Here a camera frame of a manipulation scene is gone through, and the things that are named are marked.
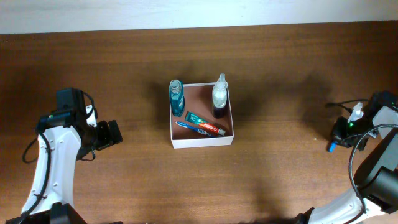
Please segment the blue white toothbrush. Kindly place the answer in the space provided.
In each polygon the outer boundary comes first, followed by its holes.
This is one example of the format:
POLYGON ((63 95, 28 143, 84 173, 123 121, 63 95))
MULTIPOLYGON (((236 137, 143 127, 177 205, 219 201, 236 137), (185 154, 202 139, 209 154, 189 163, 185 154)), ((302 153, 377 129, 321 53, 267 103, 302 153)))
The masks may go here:
POLYGON ((200 129, 200 128, 196 128, 196 127, 193 127, 193 126, 190 126, 189 124, 186 124, 186 123, 184 123, 184 122, 176 121, 175 124, 177 124, 177 125, 180 126, 180 127, 187 128, 187 129, 190 129, 190 130, 192 130, 192 131, 194 131, 194 132, 200 133, 200 134, 202 134, 202 135, 204 135, 204 136, 208 136, 208 137, 211 136, 211 134, 208 133, 208 132, 206 132, 205 130, 200 129))

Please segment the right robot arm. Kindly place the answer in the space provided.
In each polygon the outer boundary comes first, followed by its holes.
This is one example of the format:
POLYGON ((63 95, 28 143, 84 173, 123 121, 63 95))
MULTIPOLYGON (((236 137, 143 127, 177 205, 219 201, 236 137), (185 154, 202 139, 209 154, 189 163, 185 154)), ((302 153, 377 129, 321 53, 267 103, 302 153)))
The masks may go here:
POLYGON ((331 130, 329 151, 351 149, 351 188, 329 204, 298 214, 294 223, 339 224, 397 211, 397 95, 384 90, 355 100, 331 130))

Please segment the teal mouthwash bottle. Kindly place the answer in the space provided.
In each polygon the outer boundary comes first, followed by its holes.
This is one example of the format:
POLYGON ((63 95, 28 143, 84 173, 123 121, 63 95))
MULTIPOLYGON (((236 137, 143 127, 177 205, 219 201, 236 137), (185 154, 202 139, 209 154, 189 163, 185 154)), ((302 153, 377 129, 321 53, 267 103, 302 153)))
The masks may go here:
POLYGON ((185 98, 183 83, 180 80, 172 80, 169 85, 169 96, 172 114, 181 117, 185 110, 185 98))

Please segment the green toothpaste tube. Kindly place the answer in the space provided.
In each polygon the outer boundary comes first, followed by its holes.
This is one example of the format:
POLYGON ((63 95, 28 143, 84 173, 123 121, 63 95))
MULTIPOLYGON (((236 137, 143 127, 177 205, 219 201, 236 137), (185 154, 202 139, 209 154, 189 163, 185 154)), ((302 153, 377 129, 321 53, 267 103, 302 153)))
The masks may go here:
POLYGON ((212 133, 215 133, 220 136, 224 136, 226 134, 225 130, 218 128, 214 124, 211 124, 210 122, 204 120, 203 118, 199 117, 198 115, 190 111, 186 114, 185 121, 193 123, 199 127, 206 129, 207 131, 211 131, 212 133))

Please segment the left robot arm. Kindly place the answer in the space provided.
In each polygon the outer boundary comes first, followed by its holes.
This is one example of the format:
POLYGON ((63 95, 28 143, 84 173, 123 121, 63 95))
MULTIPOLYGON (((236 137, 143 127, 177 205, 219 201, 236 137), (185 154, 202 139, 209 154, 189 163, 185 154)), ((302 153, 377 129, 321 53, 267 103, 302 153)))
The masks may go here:
POLYGON ((39 155, 29 196, 18 217, 8 223, 84 223, 75 210, 75 164, 123 141, 115 120, 97 122, 89 94, 77 88, 57 91, 57 107, 41 116, 35 128, 39 155))

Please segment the clear spray bottle dark liquid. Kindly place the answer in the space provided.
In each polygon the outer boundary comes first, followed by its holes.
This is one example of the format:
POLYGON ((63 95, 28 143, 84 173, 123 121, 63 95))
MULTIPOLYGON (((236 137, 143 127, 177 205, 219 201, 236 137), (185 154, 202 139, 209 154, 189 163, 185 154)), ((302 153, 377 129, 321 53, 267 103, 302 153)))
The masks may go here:
POLYGON ((225 74, 221 73, 212 90, 212 114, 215 118, 222 118, 225 114, 228 99, 227 89, 225 74))

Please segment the blue disposable razor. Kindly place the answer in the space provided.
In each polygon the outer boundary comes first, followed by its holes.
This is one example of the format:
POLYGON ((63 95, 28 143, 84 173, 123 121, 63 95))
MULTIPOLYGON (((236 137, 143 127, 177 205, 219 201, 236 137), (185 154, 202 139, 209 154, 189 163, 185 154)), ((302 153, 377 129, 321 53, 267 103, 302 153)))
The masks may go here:
POLYGON ((336 142, 331 142, 328 146, 328 152, 333 152, 336 147, 336 142))

